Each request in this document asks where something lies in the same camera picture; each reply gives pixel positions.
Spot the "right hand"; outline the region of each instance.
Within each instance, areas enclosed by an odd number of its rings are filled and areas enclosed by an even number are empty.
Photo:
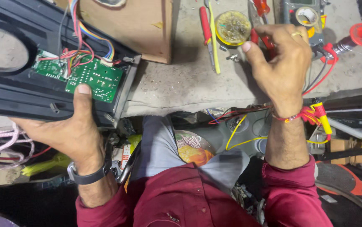
[[[273,102],[277,115],[283,118],[293,116],[302,108],[304,80],[311,64],[307,30],[293,24],[264,25],[255,30],[259,36],[272,38],[277,56],[267,62],[256,44],[245,42],[242,48],[252,66],[252,75]],[[303,37],[291,36],[297,31]]]

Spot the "gray trousers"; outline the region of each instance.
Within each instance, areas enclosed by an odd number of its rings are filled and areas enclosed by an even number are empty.
[[[234,148],[215,155],[199,169],[212,178],[220,190],[229,194],[248,163],[248,155]],[[184,164],[186,163],[178,155],[170,117],[145,116],[141,151],[133,165],[130,181],[151,177]]]

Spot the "smartwatch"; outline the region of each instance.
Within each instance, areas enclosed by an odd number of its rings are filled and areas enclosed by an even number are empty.
[[[99,170],[97,170],[97,172],[89,174],[89,175],[85,175],[85,176],[79,176],[76,173],[75,163],[71,162],[68,165],[69,178],[79,185],[89,185],[89,184],[94,183],[94,182],[100,180],[101,178],[105,177],[111,170],[111,166],[112,166],[111,156],[113,153],[113,147],[108,142],[108,140],[105,141],[105,151],[106,151],[106,154],[104,157],[104,164]]]

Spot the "circuit board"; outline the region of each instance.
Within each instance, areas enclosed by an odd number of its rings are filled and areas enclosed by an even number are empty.
[[[51,54],[44,50],[38,50],[37,58],[35,59],[35,62],[32,66],[34,71],[41,75],[46,75],[54,79],[67,81],[67,64],[64,63],[64,61],[61,61],[61,63],[59,63],[59,60],[38,60],[44,57],[57,57],[57,55]]]
[[[86,56],[81,59],[81,62],[88,62],[90,59],[91,56]],[[88,64],[72,68],[65,91],[74,93],[79,84],[86,83],[92,88],[93,99],[111,103],[122,73],[122,70],[104,65],[99,59],[94,58]]]
[[[66,62],[38,60],[44,57],[57,56],[47,51],[39,50],[32,66],[35,72],[61,81],[67,81],[65,91],[72,94],[79,84],[86,83],[92,88],[93,99],[108,103],[113,102],[123,74],[122,70],[102,64],[100,59],[94,58],[90,63],[73,67],[71,74],[68,75]],[[88,62],[90,58],[91,56],[86,56],[81,59],[81,62]]]

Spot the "fingernail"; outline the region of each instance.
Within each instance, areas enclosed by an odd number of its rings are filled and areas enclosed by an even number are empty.
[[[243,52],[246,53],[251,48],[251,42],[245,42],[241,45],[241,48],[243,49]]]
[[[90,87],[85,84],[79,84],[77,86],[77,91],[81,94],[87,94],[87,95],[90,95],[92,93]]]

